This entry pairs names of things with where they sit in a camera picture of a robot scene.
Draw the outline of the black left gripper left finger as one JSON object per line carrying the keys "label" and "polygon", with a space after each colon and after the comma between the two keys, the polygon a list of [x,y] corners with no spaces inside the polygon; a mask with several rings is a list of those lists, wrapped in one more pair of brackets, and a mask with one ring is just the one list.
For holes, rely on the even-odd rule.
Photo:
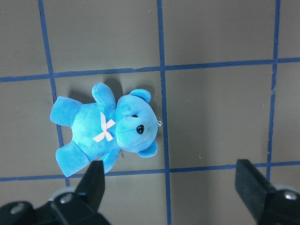
{"label": "black left gripper left finger", "polygon": [[109,225],[98,212],[105,191],[102,161],[91,162],[74,191],[64,191],[34,209],[30,202],[7,203],[0,208],[2,225]]}

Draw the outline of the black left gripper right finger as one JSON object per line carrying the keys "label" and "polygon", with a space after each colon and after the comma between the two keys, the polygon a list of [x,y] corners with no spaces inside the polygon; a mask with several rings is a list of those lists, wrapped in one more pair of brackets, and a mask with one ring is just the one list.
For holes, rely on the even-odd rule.
{"label": "black left gripper right finger", "polygon": [[298,225],[300,193],[272,185],[247,159],[238,159],[235,189],[257,225]]}

